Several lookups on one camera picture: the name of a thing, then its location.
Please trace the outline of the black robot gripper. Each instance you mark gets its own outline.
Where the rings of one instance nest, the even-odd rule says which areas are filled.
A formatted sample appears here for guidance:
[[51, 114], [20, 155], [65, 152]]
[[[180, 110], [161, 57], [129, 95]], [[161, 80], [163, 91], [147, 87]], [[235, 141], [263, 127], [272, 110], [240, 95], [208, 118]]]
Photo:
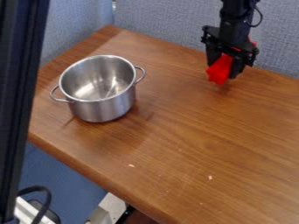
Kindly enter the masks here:
[[[204, 25], [201, 27], [203, 36], [200, 42], [208, 37], [213, 37], [219, 42], [227, 45], [241, 44], [248, 37], [249, 26], [243, 19], [240, 20], [220, 20], [219, 27]], [[212, 42], [205, 43], [207, 62], [211, 66], [221, 56], [221, 44]], [[235, 79], [243, 73], [245, 64], [240, 57], [233, 57], [231, 61], [228, 77]]]

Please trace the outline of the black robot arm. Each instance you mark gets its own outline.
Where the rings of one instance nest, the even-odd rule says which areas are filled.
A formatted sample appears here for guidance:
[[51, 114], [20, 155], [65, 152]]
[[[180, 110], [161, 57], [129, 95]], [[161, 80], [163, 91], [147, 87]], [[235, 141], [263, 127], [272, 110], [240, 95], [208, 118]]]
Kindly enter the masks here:
[[219, 27], [204, 25], [200, 42], [205, 45], [209, 81], [224, 84], [245, 67], [252, 67], [259, 54], [249, 30], [263, 21], [260, 0], [220, 0]]

